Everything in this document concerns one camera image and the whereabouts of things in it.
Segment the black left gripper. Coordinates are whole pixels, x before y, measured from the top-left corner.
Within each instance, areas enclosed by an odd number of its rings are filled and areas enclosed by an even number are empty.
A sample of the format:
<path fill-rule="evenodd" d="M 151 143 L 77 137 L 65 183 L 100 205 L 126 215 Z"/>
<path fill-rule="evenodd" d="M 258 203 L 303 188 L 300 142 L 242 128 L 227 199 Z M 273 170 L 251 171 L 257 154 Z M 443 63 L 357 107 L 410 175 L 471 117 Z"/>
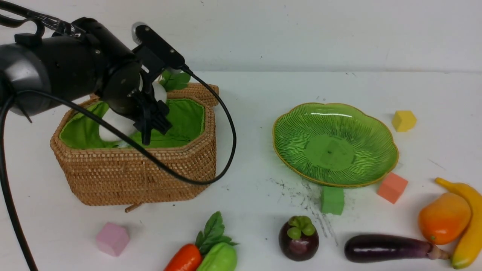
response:
<path fill-rule="evenodd" d="M 154 97 L 152 84 L 166 69 L 166 63 L 146 45 L 114 58 L 104 77 L 99 97 L 117 114 L 138 118 L 134 127 L 141 133 L 142 144 L 151 144 L 152 130 L 165 135 L 172 128 L 169 107 Z"/>

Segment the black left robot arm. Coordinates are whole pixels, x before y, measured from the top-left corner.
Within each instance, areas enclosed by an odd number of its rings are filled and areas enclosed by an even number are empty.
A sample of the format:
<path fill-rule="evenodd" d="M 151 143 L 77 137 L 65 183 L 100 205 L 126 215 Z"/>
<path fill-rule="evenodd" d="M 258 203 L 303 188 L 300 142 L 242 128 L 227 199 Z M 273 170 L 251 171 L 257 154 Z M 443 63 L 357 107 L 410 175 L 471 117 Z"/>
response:
<path fill-rule="evenodd" d="M 139 131 L 145 145 L 153 130 L 171 129 L 166 96 L 153 83 L 184 58 L 146 23 L 132 25 L 137 46 L 131 50 L 93 18 L 60 21 L 48 38 L 43 31 L 50 19 L 26 21 L 34 21 L 37 32 L 18 33 L 1 46 L 2 108 L 30 117 L 96 94 L 110 108 L 104 122 L 126 135 Z"/>

